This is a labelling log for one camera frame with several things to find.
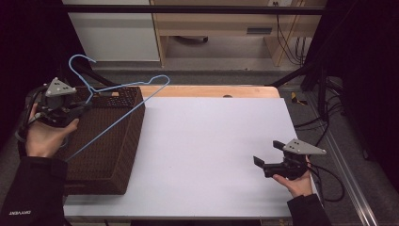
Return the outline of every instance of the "wire hanger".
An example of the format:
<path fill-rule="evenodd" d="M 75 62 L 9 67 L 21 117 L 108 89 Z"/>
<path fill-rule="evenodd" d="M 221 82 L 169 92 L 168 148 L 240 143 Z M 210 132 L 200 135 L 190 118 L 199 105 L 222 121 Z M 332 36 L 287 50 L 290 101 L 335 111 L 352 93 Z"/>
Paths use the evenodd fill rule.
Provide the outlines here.
<path fill-rule="evenodd" d="M 150 98 L 152 96 L 154 96 L 156 93 L 158 93 L 160 90 L 162 90 L 165 86 L 167 86 L 170 83 L 170 79 L 169 77 L 167 77 L 164 74 L 160 74 L 160 75 L 156 75 L 154 76 L 152 79 L 150 79 L 150 81 L 148 82 L 134 82 L 134 83 L 129 83 L 129 84 L 122 84 L 122 85 L 118 85 L 115 87 L 108 87 L 108 88 L 104 88 L 104 89 L 95 89 L 94 87 L 92 87 L 86 80 L 85 78 L 83 78 L 83 76 L 81 74 L 79 74 L 72 66 L 72 61 L 74 58 L 76 57 L 83 57 L 91 62 L 96 62 L 94 59 L 89 58 L 87 56 L 84 55 L 74 55 L 70 58 L 69 60 L 69 66 L 70 69 L 83 81 L 83 83 L 86 85 L 86 87 L 88 88 L 88 91 L 90 92 L 90 95 L 88 97 L 88 99 L 86 100 L 86 104 L 91 100 L 91 98 L 93 97 L 94 93 L 97 92 L 102 92 L 102 91 L 108 91 L 108 90 L 112 90 L 112 89 L 119 89 L 119 88 L 123 88 L 123 87 L 129 87 L 129 86 L 136 86 L 136 85 L 150 85 L 152 83 L 152 81 L 154 79 L 157 78 L 161 78 L 164 77 L 167 79 L 167 82 L 160 87 L 158 90 L 156 90 L 154 93 L 152 93 L 149 97 L 147 97 L 146 99 L 144 99 L 142 102 L 140 102 L 138 105 L 136 105 L 135 107 L 133 107 L 131 110 L 129 110 L 126 114 L 124 114 L 122 117 L 120 117 L 118 120 L 116 120 L 114 123 L 112 123 L 110 126 L 108 126 L 105 130 L 103 130 L 97 137 L 95 137 L 93 140 L 89 141 L 86 145 L 84 145 L 81 149 L 79 149 L 76 153 L 74 153 L 73 155 L 71 155 L 69 158 L 67 158 L 65 161 L 69 162 L 71 159 L 73 159 L 74 157 L 76 157 L 78 154 L 80 154 L 82 151 L 85 150 L 86 147 L 88 147 L 91 143 L 93 143 L 94 141 L 96 141 L 99 137 L 101 137 L 103 134 L 105 134 L 108 130 L 110 130 L 112 127 L 114 127 L 116 124 L 118 124 L 120 121 L 122 121 L 123 119 L 125 119 L 128 115 L 130 115 L 132 112 L 134 112 L 136 109 L 138 109 L 141 105 L 143 105 L 144 103 L 146 103 L 148 100 L 150 100 Z"/>

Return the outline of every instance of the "black cable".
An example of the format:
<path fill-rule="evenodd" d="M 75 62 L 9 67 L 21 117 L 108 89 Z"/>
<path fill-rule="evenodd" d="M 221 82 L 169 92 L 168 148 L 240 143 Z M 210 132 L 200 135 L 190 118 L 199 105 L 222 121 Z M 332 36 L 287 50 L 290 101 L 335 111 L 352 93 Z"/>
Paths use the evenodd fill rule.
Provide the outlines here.
<path fill-rule="evenodd" d="M 288 45 L 288 42 L 287 42 L 287 40 L 285 39 L 284 34 L 282 34 L 281 28 L 279 27 L 279 15 L 276 15 L 276 18 L 277 18 L 277 41 L 279 42 L 279 46 L 281 46 L 282 50 L 284 51 L 285 55 L 288 57 L 288 59 L 290 60 L 291 63 L 293 63 L 293 64 L 295 64 L 295 65 L 299 65 L 299 64 L 298 64 L 298 60 L 295 59 L 293 53 L 291 52 L 290 46 Z M 281 33 L 282 38 L 283 38 L 284 41 L 285 41 L 285 45 L 287 46 L 287 49 L 288 49 L 288 51 L 289 51 L 291 57 L 292 57 L 296 62 L 293 62 L 293 61 L 290 59 L 290 56 L 287 54 L 287 51 L 285 50 L 284 46 L 281 44 L 281 41 L 279 41 L 279 32 Z"/>
<path fill-rule="evenodd" d="M 343 185 L 343 181 L 335 173 L 333 173 L 332 171 L 330 171 L 330 170 L 328 170 L 326 168 L 314 165 L 313 163 L 308 163 L 308 164 L 311 164 L 312 167 L 315 167 L 317 169 L 320 169 L 320 170 L 323 170 L 323 171 L 329 173 L 331 176 L 333 176 L 338 181 L 338 183 L 341 186 L 341 191 L 342 192 L 341 192 L 341 196 L 338 199 L 332 200 L 332 199 L 324 198 L 324 200 L 327 201 L 327 202 L 339 202 L 339 201 L 341 201 L 343 199 L 343 197 L 345 196 L 345 187 Z"/>
<path fill-rule="evenodd" d="M 23 124 L 22 124 L 23 129 L 26 129 L 27 125 L 29 124 L 30 112 L 32 111 L 33 104 L 35 103 L 39 94 L 41 94 L 45 89 L 47 89 L 45 86 L 34 89 L 33 95 L 29 100 L 28 106 L 26 107 L 26 112 L 25 112 L 25 116 L 24 116 L 24 120 L 23 120 Z"/>
<path fill-rule="evenodd" d="M 307 121 L 307 122 L 304 122 L 304 123 L 301 123 L 301 124 L 298 124 L 298 125 L 294 125 L 294 128 L 299 128 L 299 127 L 302 127 L 302 126 L 305 126 L 305 125 L 309 125 L 309 124 L 315 123 L 315 122 L 317 122 L 320 119 L 321 119 L 321 117 L 317 117 L 314 120 Z"/>
<path fill-rule="evenodd" d="M 326 124 L 322 124 L 322 125 L 317 125 L 317 126 L 314 126 L 314 127 L 311 127 L 311 128 L 306 128 L 306 129 L 295 129 L 295 130 L 296 130 L 296 131 L 308 131 L 308 130 L 314 130 L 314 129 L 323 127 L 323 126 L 325 126 L 325 125 L 326 125 Z"/>
<path fill-rule="evenodd" d="M 320 136 L 320 138 L 317 140 L 317 142 L 314 146 L 316 146 L 316 147 L 319 146 L 320 142 L 323 140 L 324 136 L 327 133 L 328 127 L 329 127 L 329 120 L 327 120 L 327 126 L 326 126 L 325 130 L 323 131 L 322 136 Z"/>

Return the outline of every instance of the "wicker basket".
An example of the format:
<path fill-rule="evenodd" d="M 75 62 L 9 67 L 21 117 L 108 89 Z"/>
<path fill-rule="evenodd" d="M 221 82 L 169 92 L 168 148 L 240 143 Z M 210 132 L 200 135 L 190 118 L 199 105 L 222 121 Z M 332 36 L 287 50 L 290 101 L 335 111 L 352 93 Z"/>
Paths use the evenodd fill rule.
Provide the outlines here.
<path fill-rule="evenodd" d="M 78 88 L 75 101 L 84 101 L 88 95 L 86 88 Z M 70 157 L 142 100 L 138 87 L 121 88 L 94 96 L 91 100 L 93 107 L 80 118 L 78 129 L 71 135 L 68 147 L 61 149 L 56 157 Z M 121 195 L 126 192 L 144 112 L 145 106 L 141 105 L 69 161 L 66 195 Z"/>

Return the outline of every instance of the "table surface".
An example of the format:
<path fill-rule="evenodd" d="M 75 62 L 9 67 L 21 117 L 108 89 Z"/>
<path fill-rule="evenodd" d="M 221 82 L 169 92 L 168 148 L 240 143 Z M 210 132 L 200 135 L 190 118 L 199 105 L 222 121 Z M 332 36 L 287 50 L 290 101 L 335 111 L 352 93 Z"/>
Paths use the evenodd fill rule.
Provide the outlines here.
<path fill-rule="evenodd" d="M 150 96 L 160 86 L 141 86 L 144 97 Z M 250 97 L 279 98 L 279 92 L 273 87 L 256 86 L 167 86 L 156 97 Z"/>
<path fill-rule="evenodd" d="M 239 96 L 226 90 L 222 96 Z M 257 90 L 278 97 L 276 90 Z M 283 154 L 273 148 L 273 140 L 286 143 L 294 137 L 281 98 L 152 97 L 146 102 L 126 194 L 69 196 L 65 216 L 289 218 L 286 202 L 291 195 L 264 178 L 253 164 L 253 155 L 266 163 L 279 163 Z"/>

